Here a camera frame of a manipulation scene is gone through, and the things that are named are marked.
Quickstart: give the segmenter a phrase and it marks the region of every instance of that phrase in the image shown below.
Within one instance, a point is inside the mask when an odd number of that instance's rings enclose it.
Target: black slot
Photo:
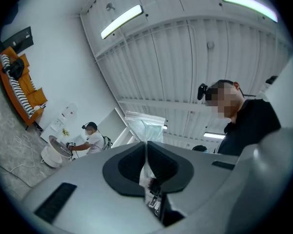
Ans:
[[[214,161],[212,164],[212,166],[218,166],[218,167],[221,167],[221,168],[225,168],[227,170],[233,170],[235,165],[234,164],[229,164],[229,163],[225,163],[225,162],[222,162],[222,161]]]
[[[48,223],[52,223],[68,201],[76,185],[62,183],[35,211],[35,214]]]
[[[161,193],[182,191],[194,175],[194,167],[187,159],[148,141],[147,158],[161,187]]]
[[[120,195],[144,197],[145,190],[139,185],[139,178],[145,160],[145,144],[140,142],[106,161],[103,177]]]

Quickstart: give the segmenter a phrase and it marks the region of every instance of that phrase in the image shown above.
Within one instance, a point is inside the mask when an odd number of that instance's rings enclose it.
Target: white t-shirt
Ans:
[[[87,154],[100,152],[104,147],[104,138],[98,131],[88,136],[87,142],[91,145]]]

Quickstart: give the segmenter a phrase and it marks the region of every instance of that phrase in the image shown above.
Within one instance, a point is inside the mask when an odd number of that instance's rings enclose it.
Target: floor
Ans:
[[[21,200],[32,187],[56,171],[41,163],[40,153],[47,143],[39,137],[39,131],[35,126],[30,126],[27,131],[25,128],[25,123],[14,110],[0,80],[0,183],[17,200]],[[23,135],[31,142],[25,142]],[[23,139],[25,145],[18,143],[16,137]],[[11,173],[3,174],[20,164],[34,167],[20,166]]]

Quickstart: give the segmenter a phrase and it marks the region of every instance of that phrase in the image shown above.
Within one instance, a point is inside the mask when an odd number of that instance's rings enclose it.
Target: plastic bag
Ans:
[[[126,111],[125,120],[141,141],[163,142],[165,118]]]
[[[165,118],[153,115],[146,115],[137,112],[126,111],[125,120],[128,122],[130,128],[135,132],[141,141],[147,144],[148,141],[163,141],[163,126]],[[146,163],[141,170],[139,184],[146,189],[150,178],[155,178],[146,156]]]

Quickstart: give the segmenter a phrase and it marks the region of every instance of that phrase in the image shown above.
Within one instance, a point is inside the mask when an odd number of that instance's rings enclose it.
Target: ceiling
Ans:
[[[115,10],[105,9],[109,2]],[[228,120],[217,118],[204,100],[197,100],[198,86],[229,79],[239,82],[245,94],[257,95],[293,52],[282,22],[219,3],[88,0],[83,7],[89,45],[120,107],[164,117],[167,144],[188,149],[202,144],[213,151],[220,141],[203,134],[223,133]],[[101,31],[137,4],[145,13],[102,40]]]

